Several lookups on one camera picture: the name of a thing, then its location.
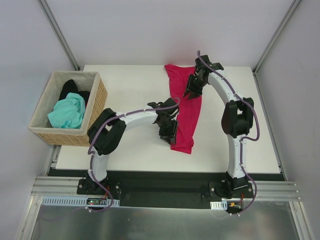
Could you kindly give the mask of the pink t shirt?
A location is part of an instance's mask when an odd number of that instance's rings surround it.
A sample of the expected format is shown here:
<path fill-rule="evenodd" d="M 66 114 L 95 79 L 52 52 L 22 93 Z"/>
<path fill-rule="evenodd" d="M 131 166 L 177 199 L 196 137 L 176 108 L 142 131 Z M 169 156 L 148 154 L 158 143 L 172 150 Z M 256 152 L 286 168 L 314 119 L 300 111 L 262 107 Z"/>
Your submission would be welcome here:
<path fill-rule="evenodd" d="M 169 92 L 172 98 L 179 98 L 178 129 L 176 142 L 170 149 L 185 154 L 191 154 L 194 146 L 194 133 L 198 124 L 202 98 L 188 99 L 184 97 L 189 76 L 195 72 L 195 67 L 180 67 L 173 64 L 164 66 L 169 78 Z"/>

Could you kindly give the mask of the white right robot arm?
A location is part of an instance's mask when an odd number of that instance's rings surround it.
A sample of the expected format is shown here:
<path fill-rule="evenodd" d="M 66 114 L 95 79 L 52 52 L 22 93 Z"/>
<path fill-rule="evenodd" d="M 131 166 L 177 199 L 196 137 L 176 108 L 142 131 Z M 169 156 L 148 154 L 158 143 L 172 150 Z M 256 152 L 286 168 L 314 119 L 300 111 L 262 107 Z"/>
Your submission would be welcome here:
<path fill-rule="evenodd" d="M 250 97 L 243 97 L 234 88 L 219 62 L 212 63 L 207 55 L 200 55 L 199 52 L 197 55 L 194 73 L 188 77 L 183 96 L 188 100 L 201 97 L 206 85 L 218 93 L 224 104 L 221 127 L 227 135 L 229 147 L 227 175 L 231 179 L 244 178 L 245 140 L 248 139 L 256 116 L 254 101 Z"/>

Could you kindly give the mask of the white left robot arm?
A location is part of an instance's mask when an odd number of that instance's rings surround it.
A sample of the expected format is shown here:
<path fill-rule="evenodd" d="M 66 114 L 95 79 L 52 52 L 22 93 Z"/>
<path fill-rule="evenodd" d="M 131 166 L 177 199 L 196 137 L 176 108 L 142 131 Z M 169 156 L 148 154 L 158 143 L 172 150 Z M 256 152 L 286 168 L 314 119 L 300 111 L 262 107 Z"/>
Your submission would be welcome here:
<path fill-rule="evenodd" d="M 90 143 L 90 164 L 87 171 L 91 179 L 88 183 L 89 190 L 96 195 L 105 191 L 104 179 L 107 178 L 109 156 L 118 147 L 125 131 L 156 124 L 159 127 L 160 139 L 169 145 L 175 144 L 179 105 L 180 99 L 174 97 L 164 102 L 150 102 L 142 109 L 130 112 L 120 113 L 111 108 L 104 109 L 87 131 Z"/>

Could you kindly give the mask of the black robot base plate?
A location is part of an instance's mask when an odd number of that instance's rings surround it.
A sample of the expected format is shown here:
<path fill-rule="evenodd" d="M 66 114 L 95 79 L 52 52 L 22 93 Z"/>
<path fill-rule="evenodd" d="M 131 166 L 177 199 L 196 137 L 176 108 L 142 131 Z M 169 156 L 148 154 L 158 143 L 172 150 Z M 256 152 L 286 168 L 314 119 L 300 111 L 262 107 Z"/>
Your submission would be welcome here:
<path fill-rule="evenodd" d="M 107 195 L 122 207 L 206 210 L 221 200 L 242 205 L 255 199 L 257 189 L 251 180 L 240 180 L 240 187 L 237 183 L 225 173 L 109 170 L 98 182 L 88 175 L 81 178 L 76 193 Z"/>

